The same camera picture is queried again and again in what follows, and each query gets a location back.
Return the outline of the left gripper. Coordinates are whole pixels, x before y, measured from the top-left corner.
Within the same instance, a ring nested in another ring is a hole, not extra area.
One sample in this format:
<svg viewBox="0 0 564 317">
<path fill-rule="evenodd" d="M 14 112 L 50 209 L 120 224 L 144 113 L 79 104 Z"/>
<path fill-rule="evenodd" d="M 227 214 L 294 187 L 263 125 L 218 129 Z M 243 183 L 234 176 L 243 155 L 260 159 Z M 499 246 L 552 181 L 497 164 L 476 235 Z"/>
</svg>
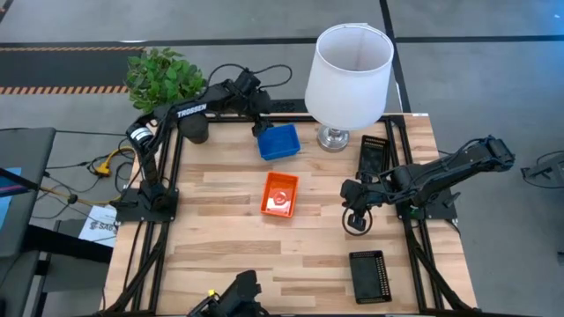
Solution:
<svg viewBox="0 0 564 317">
<path fill-rule="evenodd" d="M 271 112 L 271 96 L 267 91 L 258 89 L 243 98 L 239 114 L 251 118 L 256 124 L 252 127 L 254 137 L 260 137 L 265 130 L 274 127 L 273 123 L 263 118 Z"/>
</svg>

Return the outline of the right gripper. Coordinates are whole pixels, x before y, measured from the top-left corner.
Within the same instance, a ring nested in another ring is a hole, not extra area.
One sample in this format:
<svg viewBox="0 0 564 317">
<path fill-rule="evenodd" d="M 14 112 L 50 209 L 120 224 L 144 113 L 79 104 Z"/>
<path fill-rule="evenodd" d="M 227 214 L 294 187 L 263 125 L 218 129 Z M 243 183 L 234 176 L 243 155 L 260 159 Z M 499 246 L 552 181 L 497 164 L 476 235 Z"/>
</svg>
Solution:
<svg viewBox="0 0 564 317">
<path fill-rule="evenodd" d="M 344 199 L 342 206 L 355 212 L 368 210 L 373 206 L 384 204 L 383 186 L 380 183 L 360 183 L 346 180 L 340 189 L 340 196 Z M 348 217 L 348 225 L 356 231 L 366 230 L 367 220 L 352 214 Z"/>
</svg>

